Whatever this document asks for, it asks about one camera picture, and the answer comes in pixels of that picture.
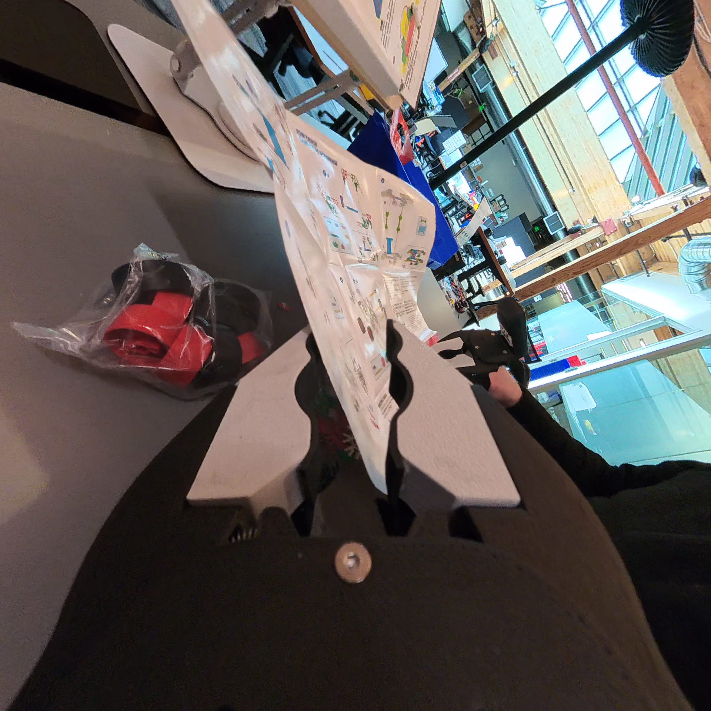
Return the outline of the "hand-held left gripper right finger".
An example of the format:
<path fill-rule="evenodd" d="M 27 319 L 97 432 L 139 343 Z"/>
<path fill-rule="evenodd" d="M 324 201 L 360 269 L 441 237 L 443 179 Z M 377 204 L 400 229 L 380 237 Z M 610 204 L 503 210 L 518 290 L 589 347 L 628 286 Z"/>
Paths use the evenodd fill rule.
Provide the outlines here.
<path fill-rule="evenodd" d="M 405 326 L 387 323 L 390 422 L 385 486 L 412 510 L 516 508 L 520 494 L 473 385 Z"/>

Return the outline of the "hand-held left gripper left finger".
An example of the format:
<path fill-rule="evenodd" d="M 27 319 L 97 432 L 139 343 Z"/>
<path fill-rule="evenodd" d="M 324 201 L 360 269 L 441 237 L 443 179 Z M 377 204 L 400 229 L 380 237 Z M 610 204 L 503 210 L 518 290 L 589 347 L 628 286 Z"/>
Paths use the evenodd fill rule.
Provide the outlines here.
<path fill-rule="evenodd" d="M 258 517 L 314 503 L 318 364 L 304 328 L 239 381 L 186 496 L 190 505 L 241 506 Z"/>

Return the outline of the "toy instruction booklet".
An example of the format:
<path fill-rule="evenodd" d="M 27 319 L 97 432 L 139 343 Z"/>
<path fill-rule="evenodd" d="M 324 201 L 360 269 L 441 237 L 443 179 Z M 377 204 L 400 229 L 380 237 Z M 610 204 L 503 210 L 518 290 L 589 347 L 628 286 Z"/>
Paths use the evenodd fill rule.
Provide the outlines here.
<path fill-rule="evenodd" d="M 173 7 L 207 76 L 270 170 L 285 251 L 308 322 L 360 457 L 386 493 L 388 321 L 437 341 L 417 303 L 434 241 L 434 207 L 286 108 L 210 1 Z"/>

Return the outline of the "printed plastic toy bag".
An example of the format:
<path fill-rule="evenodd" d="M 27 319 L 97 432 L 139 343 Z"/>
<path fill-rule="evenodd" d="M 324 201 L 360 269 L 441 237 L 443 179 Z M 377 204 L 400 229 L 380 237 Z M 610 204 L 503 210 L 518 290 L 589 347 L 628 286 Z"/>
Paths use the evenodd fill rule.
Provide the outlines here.
<path fill-rule="evenodd" d="M 414 151 L 410 137 L 410 130 L 405 120 L 402 108 L 396 108 L 390 118 L 390 142 L 400 163 L 405 166 L 414 161 Z"/>

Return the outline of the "person's right forearm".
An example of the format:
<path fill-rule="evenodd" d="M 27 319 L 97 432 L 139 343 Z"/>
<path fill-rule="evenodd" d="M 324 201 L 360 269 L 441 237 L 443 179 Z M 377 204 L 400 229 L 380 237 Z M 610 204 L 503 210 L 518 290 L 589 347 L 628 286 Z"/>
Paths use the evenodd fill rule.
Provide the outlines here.
<path fill-rule="evenodd" d="M 612 497 L 634 490 L 675 485 L 684 493 L 710 497 L 710 465 L 697 461 L 664 461 L 636 466 L 610 465 L 575 440 L 528 391 L 508 408 L 513 418 L 558 463 L 587 497 Z"/>

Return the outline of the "person's right hand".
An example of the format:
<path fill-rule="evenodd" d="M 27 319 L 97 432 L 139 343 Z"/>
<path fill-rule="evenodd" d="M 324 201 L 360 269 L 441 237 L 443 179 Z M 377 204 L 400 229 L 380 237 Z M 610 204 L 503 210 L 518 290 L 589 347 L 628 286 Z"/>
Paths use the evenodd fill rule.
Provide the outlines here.
<path fill-rule="evenodd" d="M 488 374 L 489 394 L 506 409 L 518 404 L 523 396 L 523 390 L 518 381 L 513 378 L 509 369 L 500 366 Z"/>

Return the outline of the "clear bag of snowflake connectors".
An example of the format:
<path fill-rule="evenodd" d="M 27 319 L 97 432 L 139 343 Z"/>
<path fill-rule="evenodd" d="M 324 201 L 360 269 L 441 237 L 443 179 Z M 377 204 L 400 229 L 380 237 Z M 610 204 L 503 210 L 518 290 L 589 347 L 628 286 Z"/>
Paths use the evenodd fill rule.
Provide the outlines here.
<path fill-rule="evenodd" d="M 319 386 L 314 405 L 318 440 L 326 453 L 344 461 L 360 461 L 360 450 L 332 386 Z"/>

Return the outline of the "clear bag of toy wheels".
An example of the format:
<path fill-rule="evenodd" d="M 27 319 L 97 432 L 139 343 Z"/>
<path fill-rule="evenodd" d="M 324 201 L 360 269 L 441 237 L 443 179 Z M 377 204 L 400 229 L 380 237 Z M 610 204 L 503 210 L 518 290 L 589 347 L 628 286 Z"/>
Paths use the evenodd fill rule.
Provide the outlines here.
<path fill-rule="evenodd" d="M 263 292 L 144 243 L 69 321 L 12 326 L 36 346 L 182 400 L 236 384 L 273 342 Z"/>

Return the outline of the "blue plastic bin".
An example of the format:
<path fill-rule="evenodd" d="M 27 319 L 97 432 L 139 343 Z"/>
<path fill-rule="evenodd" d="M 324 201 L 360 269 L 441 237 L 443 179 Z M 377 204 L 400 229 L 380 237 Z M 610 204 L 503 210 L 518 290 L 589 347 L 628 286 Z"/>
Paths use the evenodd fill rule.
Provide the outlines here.
<path fill-rule="evenodd" d="M 402 181 L 409 183 L 424 198 L 434 206 L 435 232 L 434 242 L 427 266 L 437 270 L 458 253 L 458 244 L 451 231 L 437 199 L 422 169 L 413 161 L 402 165 L 390 140 L 390 126 L 386 120 L 375 112 L 366 125 L 360 130 L 351 146 L 348 148 L 354 156 L 365 163 L 383 169 Z"/>

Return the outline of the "black pole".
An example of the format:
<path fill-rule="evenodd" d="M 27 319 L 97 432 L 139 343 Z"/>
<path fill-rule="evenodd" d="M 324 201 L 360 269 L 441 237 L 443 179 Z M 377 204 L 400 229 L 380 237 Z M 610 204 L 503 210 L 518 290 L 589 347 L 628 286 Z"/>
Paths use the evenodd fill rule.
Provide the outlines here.
<path fill-rule="evenodd" d="M 517 113 L 502 127 L 429 182 L 435 190 L 444 185 L 491 147 L 518 131 L 526 122 L 556 102 L 623 49 L 629 49 L 635 64 L 647 75 L 664 78 L 687 60 L 695 38 L 694 1 L 620 1 L 624 30 L 586 62 Z"/>

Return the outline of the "person's black clothing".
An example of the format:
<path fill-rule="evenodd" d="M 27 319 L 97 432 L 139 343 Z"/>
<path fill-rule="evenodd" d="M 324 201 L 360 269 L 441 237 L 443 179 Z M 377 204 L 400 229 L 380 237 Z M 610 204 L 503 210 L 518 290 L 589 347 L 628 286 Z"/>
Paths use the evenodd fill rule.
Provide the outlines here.
<path fill-rule="evenodd" d="M 656 644 L 697 710 L 710 709 L 710 465 L 596 464 L 578 484 L 607 529 Z"/>

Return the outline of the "printed instruction sheet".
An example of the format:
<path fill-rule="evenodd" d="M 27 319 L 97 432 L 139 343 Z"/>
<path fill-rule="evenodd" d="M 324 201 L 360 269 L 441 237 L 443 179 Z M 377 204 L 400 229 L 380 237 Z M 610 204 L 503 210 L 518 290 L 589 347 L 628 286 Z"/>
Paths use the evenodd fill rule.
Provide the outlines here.
<path fill-rule="evenodd" d="M 401 99 L 416 108 L 422 92 L 440 1 L 368 1 L 370 28 L 387 75 Z"/>

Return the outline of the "white document stand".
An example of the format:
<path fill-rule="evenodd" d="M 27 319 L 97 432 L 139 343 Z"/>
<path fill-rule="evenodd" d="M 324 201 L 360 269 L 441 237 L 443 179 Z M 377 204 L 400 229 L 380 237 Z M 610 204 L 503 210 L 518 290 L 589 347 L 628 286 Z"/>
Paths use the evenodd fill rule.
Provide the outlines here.
<path fill-rule="evenodd" d="M 373 114 L 368 96 L 388 110 L 403 100 L 378 50 L 370 28 L 367 1 L 235 1 L 223 20 L 236 36 L 259 20 L 287 7 L 295 30 L 258 68 L 270 76 L 299 37 L 324 78 L 313 88 L 286 100 L 296 115 L 337 102 L 362 123 Z M 225 108 L 217 89 L 189 40 L 164 47 L 119 24 L 108 27 L 120 54 L 152 107 L 191 166 L 217 186 L 273 194 L 272 178 Z"/>

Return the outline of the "ribbed air duct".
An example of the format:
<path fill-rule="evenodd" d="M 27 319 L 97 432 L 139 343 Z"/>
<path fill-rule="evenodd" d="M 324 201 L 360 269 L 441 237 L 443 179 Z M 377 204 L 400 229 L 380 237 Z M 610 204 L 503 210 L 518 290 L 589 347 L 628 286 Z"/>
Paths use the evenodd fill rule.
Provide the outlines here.
<path fill-rule="evenodd" d="M 682 247 L 678 270 L 691 294 L 710 298 L 710 236 L 695 238 Z"/>

